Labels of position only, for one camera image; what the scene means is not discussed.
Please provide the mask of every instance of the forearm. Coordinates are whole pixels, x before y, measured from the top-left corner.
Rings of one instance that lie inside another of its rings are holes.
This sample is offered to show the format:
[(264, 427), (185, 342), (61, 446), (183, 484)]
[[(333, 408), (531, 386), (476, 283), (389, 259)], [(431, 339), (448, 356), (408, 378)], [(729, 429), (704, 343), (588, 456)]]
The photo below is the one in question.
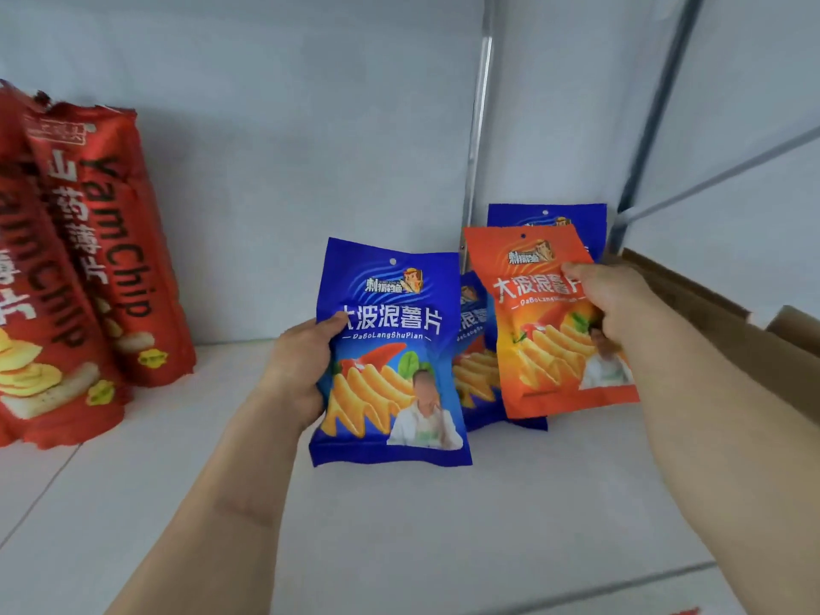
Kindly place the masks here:
[(109, 613), (267, 613), (299, 427), (254, 393)]
[(630, 319), (624, 348), (682, 513), (750, 613), (816, 612), (820, 429), (665, 305)]

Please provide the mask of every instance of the orange snack bag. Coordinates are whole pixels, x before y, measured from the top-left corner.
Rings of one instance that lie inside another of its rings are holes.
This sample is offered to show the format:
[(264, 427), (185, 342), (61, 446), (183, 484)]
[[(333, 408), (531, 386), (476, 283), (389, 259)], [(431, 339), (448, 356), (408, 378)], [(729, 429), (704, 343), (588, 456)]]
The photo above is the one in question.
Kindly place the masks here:
[(163, 386), (196, 362), (136, 112), (57, 103), (26, 136), (49, 212), (126, 378)]
[(0, 446), (79, 444), (130, 400), (32, 182), (21, 112), (0, 89)]
[(638, 401), (620, 347), (567, 261), (591, 263), (574, 226), (466, 228), (473, 269), (495, 300), (507, 416), (552, 416)]

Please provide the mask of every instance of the hand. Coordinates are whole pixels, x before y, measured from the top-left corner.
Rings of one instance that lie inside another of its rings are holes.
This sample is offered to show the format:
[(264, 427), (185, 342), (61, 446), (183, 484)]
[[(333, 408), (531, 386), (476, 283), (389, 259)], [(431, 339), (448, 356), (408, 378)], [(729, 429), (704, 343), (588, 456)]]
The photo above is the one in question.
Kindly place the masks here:
[(642, 316), (664, 306), (643, 276), (630, 267), (564, 263), (561, 269), (580, 280), (586, 297), (603, 311), (603, 333), (618, 343), (627, 338), (634, 321), (640, 323)]
[(257, 390), (294, 417), (300, 432), (322, 414), (322, 394), (316, 382), (331, 361), (328, 343), (347, 323), (347, 314), (340, 311), (321, 323), (312, 319), (295, 325), (274, 343)]

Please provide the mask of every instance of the red packaging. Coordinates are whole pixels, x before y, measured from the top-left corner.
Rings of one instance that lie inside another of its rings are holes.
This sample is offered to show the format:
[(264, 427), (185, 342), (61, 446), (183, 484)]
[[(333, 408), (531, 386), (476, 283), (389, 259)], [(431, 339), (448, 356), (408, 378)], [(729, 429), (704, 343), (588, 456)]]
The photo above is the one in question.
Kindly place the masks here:
[(58, 103), (27, 114), (49, 212), (128, 381), (193, 372), (193, 350), (139, 143), (137, 114)]
[(0, 446), (79, 444), (122, 421), (123, 382), (26, 161), (0, 89)]

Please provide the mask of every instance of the cardboard box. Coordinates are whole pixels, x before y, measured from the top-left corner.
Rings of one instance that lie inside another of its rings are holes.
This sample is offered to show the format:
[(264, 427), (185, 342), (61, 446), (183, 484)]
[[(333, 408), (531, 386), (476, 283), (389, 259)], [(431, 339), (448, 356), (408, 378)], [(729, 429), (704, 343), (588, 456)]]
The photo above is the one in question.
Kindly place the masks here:
[[(788, 324), (773, 322), (774, 334), (747, 323), (749, 312), (743, 307), (633, 251), (624, 251), (622, 257), (609, 256), (603, 262), (637, 268), (653, 291), (729, 361), (820, 424), (820, 358), (797, 347), (807, 344), (820, 351), (820, 322), (794, 309), (800, 314), (789, 311)], [(783, 333), (789, 340), (778, 335)]]

